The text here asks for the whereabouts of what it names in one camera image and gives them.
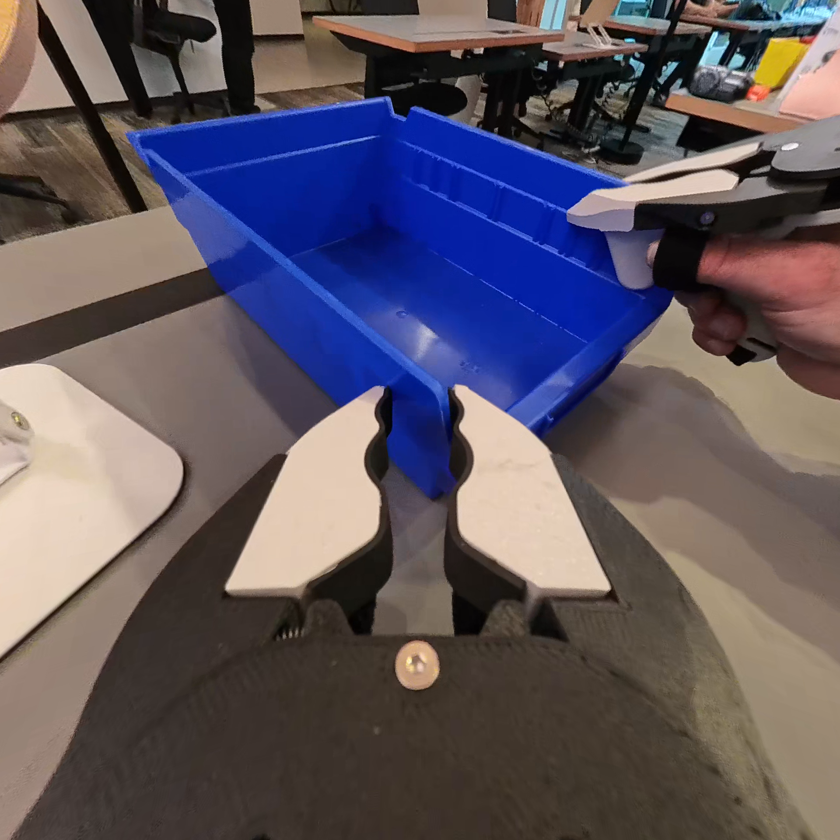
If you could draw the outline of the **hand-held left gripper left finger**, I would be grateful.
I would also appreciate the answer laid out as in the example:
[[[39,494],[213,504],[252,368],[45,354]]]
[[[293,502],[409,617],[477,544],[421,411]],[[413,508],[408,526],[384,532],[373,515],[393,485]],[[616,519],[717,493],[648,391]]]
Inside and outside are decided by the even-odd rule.
[[[373,547],[384,501],[371,446],[385,441],[390,396],[376,385],[325,417],[288,450],[225,593],[300,600],[340,564]]]

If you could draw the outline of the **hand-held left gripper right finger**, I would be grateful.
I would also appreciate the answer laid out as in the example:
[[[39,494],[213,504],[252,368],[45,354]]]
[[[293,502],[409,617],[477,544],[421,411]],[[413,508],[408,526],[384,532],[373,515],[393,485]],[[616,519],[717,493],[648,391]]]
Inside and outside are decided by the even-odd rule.
[[[552,454],[466,385],[449,390],[455,481],[445,574],[464,601],[601,600],[612,591]]]

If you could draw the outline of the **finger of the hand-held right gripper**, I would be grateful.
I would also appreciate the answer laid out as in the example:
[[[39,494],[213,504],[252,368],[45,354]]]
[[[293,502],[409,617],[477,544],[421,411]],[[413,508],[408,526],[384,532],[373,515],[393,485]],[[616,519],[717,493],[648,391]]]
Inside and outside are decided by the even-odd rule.
[[[628,176],[629,187],[736,187],[756,164],[761,142],[741,143],[695,155]]]
[[[569,208],[566,218],[577,227],[626,233],[642,228],[641,223],[635,222],[636,209],[640,204],[726,192],[737,186],[739,181],[735,172],[715,169],[658,182],[596,190]]]

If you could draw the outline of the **blue plastic bin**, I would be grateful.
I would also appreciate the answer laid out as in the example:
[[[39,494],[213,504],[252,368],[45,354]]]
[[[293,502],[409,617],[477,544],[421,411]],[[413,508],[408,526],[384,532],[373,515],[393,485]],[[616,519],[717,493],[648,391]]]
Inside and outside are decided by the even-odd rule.
[[[671,295],[566,211],[618,180],[386,98],[128,134],[222,291],[338,405],[392,392],[388,452],[449,492],[448,390],[539,437]]]

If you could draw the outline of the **grey desk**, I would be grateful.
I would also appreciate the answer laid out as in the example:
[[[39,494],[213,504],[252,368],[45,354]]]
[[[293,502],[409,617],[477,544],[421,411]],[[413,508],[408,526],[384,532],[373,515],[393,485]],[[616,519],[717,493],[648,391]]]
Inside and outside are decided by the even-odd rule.
[[[61,369],[185,466],[163,519],[2,662],[2,838],[166,562],[333,409],[211,284],[168,207],[2,246],[2,361]],[[685,583],[805,821],[838,838],[838,403],[705,355],[676,305],[546,444]]]

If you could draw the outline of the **person's right hand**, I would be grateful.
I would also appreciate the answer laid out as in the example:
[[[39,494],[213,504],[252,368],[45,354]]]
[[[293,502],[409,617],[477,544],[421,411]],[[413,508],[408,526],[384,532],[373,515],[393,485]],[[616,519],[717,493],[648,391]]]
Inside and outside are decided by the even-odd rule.
[[[782,240],[712,239],[697,273],[699,291],[675,298],[693,323],[692,338],[726,356],[747,323],[731,295],[761,310],[782,371],[807,391],[839,399],[839,225],[806,227]]]

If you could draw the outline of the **wood-edged background table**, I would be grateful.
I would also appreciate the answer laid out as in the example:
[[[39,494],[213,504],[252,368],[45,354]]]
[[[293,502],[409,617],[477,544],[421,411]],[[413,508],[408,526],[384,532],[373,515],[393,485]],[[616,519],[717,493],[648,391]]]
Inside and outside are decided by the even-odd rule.
[[[743,99],[722,102],[694,97],[687,89],[673,91],[665,108],[692,118],[724,123],[755,133],[781,133],[795,130],[810,122],[780,111],[779,91],[773,91],[761,101]]]
[[[511,114],[524,71],[540,63],[544,46],[567,36],[562,29],[441,14],[317,15],[312,23],[364,58],[366,100],[383,98],[402,117],[423,109],[471,123],[487,84],[485,129],[498,133],[498,111]]]
[[[610,38],[605,45],[598,45],[591,36],[581,33],[572,33],[560,42],[543,45],[547,89],[553,91],[567,81],[577,82],[563,127],[554,129],[554,134],[584,140],[598,92],[608,81],[622,75],[630,56],[641,56],[647,50],[646,45]]]

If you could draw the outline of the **pink sheet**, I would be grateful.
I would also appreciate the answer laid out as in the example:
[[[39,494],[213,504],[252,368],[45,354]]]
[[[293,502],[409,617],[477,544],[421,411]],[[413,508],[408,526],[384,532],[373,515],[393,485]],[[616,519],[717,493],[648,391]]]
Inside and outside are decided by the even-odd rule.
[[[784,94],[779,113],[804,121],[839,116],[839,64],[825,65],[801,74]]]

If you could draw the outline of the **silver boombox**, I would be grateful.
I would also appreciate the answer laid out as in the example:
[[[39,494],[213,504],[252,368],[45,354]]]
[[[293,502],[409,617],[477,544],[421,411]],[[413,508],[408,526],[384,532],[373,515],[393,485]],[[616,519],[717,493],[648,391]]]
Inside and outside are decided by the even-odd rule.
[[[753,75],[727,66],[701,65],[688,85],[689,94],[716,102],[738,102],[747,97],[754,84]]]

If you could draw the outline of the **yellow box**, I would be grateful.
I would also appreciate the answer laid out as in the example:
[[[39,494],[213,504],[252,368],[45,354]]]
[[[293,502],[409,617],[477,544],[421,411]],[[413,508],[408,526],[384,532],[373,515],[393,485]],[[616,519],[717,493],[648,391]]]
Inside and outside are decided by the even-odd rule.
[[[771,90],[782,88],[810,46],[801,38],[771,38],[753,74],[753,84]]]

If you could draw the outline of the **white laptop stand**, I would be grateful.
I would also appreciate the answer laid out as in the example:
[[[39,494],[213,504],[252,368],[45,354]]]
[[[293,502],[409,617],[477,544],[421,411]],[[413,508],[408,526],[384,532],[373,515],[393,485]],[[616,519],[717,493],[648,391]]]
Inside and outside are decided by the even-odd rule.
[[[583,24],[579,22],[577,32],[582,37],[581,45],[587,48],[598,50],[610,49],[616,55],[615,50],[626,45],[625,41],[610,36],[600,23]]]

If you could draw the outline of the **black table leg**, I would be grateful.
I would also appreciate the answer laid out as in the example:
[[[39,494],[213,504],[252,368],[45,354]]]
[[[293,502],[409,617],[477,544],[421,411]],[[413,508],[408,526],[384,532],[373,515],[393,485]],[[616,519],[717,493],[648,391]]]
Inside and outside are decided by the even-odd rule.
[[[110,173],[112,181],[124,203],[133,214],[146,212],[148,207],[140,189],[134,181],[117,144],[102,122],[100,114],[90,99],[88,91],[72,64],[55,27],[40,2],[36,2],[35,5],[38,16],[38,40],[64,89],[69,94],[73,105],[79,112],[101,160]]]

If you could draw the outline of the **black office chair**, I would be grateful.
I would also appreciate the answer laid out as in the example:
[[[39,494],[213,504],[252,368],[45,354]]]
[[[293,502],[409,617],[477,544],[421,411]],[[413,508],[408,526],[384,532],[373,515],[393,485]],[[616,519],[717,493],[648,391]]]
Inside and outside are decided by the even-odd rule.
[[[195,115],[195,102],[182,70],[184,46],[205,44],[217,35],[216,25],[205,17],[172,12],[166,1],[132,1],[132,43],[166,58],[174,73],[177,89],[172,95],[171,124],[182,115]]]

